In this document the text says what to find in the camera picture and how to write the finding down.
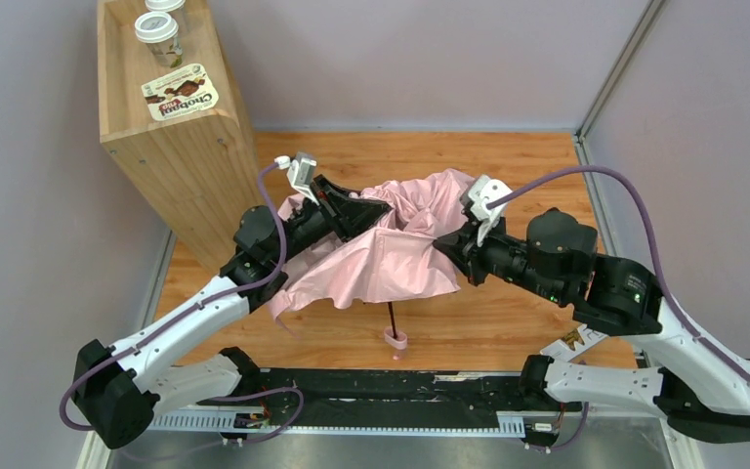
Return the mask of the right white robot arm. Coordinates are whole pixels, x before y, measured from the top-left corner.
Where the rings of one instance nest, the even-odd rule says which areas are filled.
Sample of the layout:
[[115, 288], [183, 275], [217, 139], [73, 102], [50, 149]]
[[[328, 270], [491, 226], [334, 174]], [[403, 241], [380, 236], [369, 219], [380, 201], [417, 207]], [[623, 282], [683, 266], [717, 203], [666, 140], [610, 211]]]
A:
[[750, 442], [750, 360], [719, 359], [714, 340], [695, 338], [679, 322], [656, 276], [638, 262], [599, 253], [597, 236], [552, 208], [528, 223], [522, 239], [502, 226], [482, 234], [478, 222], [468, 221], [434, 246], [471, 285], [498, 277], [570, 307], [575, 321], [655, 361], [617, 369], [531, 355], [519, 379], [523, 393], [641, 410], [704, 443]]

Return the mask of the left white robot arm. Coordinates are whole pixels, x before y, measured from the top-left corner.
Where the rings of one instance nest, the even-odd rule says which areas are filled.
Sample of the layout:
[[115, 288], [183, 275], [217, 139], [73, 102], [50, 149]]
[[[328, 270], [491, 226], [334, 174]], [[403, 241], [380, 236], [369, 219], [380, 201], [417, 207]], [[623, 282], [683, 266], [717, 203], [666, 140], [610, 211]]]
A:
[[288, 279], [282, 269], [293, 257], [330, 235], [355, 239], [391, 209], [386, 201], [364, 198], [322, 175], [306, 192], [286, 218], [271, 203], [247, 209], [233, 236], [233, 256], [171, 313], [110, 345], [94, 339], [78, 351], [64, 398], [107, 448], [131, 444], [159, 414], [234, 391], [241, 375], [230, 357], [218, 354], [189, 366], [177, 360], [268, 304]]

